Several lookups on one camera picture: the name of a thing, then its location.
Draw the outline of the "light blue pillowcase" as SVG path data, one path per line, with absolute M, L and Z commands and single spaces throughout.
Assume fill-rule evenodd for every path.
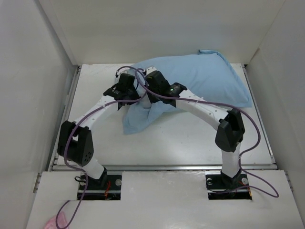
M 169 84 L 180 83 L 208 102 L 252 107 L 247 87 L 218 51 L 200 50 L 198 54 L 148 59 L 133 64 L 127 72 L 136 75 L 135 69 L 145 70 L 151 66 L 159 70 Z M 148 99 L 143 99 L 129 107 L 122 121 L 123 132 L 126 135 L 139 133 L 163 113 L 176 110 L 169 104 L 149 104 Z

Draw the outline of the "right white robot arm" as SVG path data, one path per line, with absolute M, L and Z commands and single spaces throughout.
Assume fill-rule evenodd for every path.
M 240 111 L 207 104 L 180 83 L 169 84 L 162 73 L 154 67 L 146 69 L 150 103 L 158 101 L 187 111 L 209 124 L 215 131 L 215 144 L 222 152 L 221 183 L 231 188 L 238 182 L 240 173 L 240 144 L 245 133 Z

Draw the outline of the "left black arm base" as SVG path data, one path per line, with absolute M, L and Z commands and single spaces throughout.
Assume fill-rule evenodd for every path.
M 122 175 L 120 174 L 108 175 L 108 173 L 106 173 L 106 175 L 100 179 L 93 179 L 92 177 L 88 177 L 88 185 L 86 190 L 86 177 L 84 174 L 76 176 L 74 180 L 79 183 L 77 192 L 78 200 L 81 200 L 83 192 L 83 200 L 121 199 Z

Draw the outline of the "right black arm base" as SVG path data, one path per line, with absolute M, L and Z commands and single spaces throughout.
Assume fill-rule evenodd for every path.
M 209 200 L 252 200 L 248 177 L 243 172 L 233 178 L 222 172 L 206 173 L 205 178 Z

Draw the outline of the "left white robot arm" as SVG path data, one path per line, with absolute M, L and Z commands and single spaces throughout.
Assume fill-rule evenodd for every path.
M 58 155 L 80 166 L 96 189 L 106 186 L 107 172 L 94 157 L 93 127 L 119 111 L 122 106 L 132 105 L 140 99 L 134 81 L 134 76 L 122 73 L 88 112 L 72 122 L 64 121 L 61 124 Z

